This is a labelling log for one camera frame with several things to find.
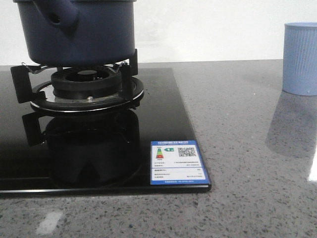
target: gas stove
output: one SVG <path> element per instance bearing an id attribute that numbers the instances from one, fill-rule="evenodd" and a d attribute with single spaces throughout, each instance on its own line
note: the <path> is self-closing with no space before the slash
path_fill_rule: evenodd
<path id="1" fill-rule="evenodd" d="M 172 69 L 134 58 L 0 75 L 0 196 L 211 189 Z"/>

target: granite countertop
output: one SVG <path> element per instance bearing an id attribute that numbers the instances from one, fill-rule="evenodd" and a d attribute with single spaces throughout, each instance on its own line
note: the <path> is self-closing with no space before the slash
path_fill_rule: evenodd
<path id="1" fill-rule="evenodd" d="M 317 96 L 281 91 L 282 60 L 153 67 L 174 71 L 212 190 L 1 199 L 0 237 L 317 237 Z"/>

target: energy label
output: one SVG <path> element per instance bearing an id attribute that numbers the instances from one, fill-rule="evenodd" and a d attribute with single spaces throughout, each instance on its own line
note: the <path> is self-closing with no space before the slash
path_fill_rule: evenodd
<path id="1" fill-rule="evenodd" d="M 151 184 L 208 184 L 194 140 L 151 142 Z"/>

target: light blue cup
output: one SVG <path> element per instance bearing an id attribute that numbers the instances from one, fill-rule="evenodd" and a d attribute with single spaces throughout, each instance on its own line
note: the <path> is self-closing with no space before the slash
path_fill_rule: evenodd
<path id="1" fill-rule="evenodd" d="M 317 95 L 317 22 L 285 24 L 283 91 Z"/>

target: blue pot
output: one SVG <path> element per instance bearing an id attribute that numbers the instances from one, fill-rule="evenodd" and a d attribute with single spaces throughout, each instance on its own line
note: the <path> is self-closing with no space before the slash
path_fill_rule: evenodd
<path id="1" fill-rule="evenodd" d="M 14 0 L 31 60 L 91 66 L 134 55 L 136 0 Z"/>

